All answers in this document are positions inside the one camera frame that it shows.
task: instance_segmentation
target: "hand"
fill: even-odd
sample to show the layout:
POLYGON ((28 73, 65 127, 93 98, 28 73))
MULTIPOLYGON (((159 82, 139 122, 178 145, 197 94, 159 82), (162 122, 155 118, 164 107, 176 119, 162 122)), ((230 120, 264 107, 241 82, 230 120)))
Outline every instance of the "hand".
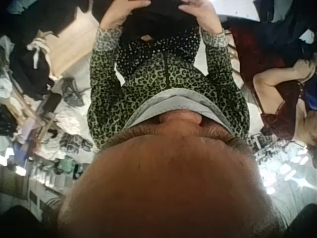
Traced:
POLYGON ((223 29, 210 0, 182 0, 187 3, 178 8, 197 18, 198 24, 211 34, 220 34, 223 29))
POLYGON ((121 26, 132 10, 150 4, 150 0, 114 0, 101 20, 100 28, 111 29, 121 26))
POLYGON ((293 66, 294 73, 301 83, 309 80, 316 71, 316 64, 313 61, 299 59, 293 66))

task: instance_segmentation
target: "blue garment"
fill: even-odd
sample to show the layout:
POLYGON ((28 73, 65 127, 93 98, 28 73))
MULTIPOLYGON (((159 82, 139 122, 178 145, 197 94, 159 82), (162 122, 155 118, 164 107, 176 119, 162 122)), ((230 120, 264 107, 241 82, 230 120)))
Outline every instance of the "blue garment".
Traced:
POLYGON ((317 111, 317 76, 305 83, 306 99, 311 110, 317 111))
POLYGON ((11 14, 21 14, 36 1, 37 0, 13 0, 6 11, 11 14))

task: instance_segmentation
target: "leopard print top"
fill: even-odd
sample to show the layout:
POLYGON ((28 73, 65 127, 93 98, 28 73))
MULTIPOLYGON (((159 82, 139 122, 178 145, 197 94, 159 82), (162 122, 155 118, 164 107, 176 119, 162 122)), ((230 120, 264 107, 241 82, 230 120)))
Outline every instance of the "leopard print top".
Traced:
POLYGON ((99 29, 91 57, 92 103, 88 111, 88 125, 98 147, 121 132, 145 101, 170 88, 186 88, 204 95, 223 112, 235 136, 247 138, 249 110, 232 77, 224 32, 211 35, 202 31, 208 76, 192 64, 162 51, 140 65, 122 87, 114 70, 120 36, 121 28, 99 29))

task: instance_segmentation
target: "person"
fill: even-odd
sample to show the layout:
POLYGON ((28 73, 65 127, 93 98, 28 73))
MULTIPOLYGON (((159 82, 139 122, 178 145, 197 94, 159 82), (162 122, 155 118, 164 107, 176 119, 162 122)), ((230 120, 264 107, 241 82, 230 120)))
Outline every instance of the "person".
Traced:
POLYGON ((149 4, 115 0, 100 24, 88 120, 101 150, 62 202, 56 230, 92 238, 280 237, 279 214, 245 144, 248 108, 213 5, 179 6, 200 26, 205 76, 193 66, 198 29, 148 48, 141 41, 117 48, 126 16, 149 4))
POLYGON ((314 62, 300 59, 292 68, 273 68, 255 75, 254 88, 261 104, 264 123, 281 120, 281 126, 275 130, 270 123, 274 134, 286 140, 297 140, 307 145, 317 144, 317 112, 307 110, 303 100, 304 90, 302 83, 306 82, 315 73, 314 62), (285 101, 276 89, 282 82, 292 81, 297 84, 297 97, 285 101))
POLYGON ((259 107, 262 133, 306 143, 317 168, 317 114, 309 108, 303 87, 314 78, 316 55, 287 67, 278 51, 260 47, 253 23, 230 21, 230 29, 244 81, 241 91, 248 103, 259 107))

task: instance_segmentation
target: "fingers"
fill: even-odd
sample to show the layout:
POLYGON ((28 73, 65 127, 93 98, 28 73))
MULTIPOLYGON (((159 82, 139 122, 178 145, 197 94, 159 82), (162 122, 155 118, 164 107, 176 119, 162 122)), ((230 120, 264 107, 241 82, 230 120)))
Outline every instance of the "fingers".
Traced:
POLYGON ((198 17, 199 14, 199 8, 192 5, 180 5, 178 6, 178 9, 195 17, 198 17))
POLYGON ((128 4, 130 5, 130 9, 134 10, 137 8, 149 6, 151 4, 151 1, 150 0, 129 0, 128 4))

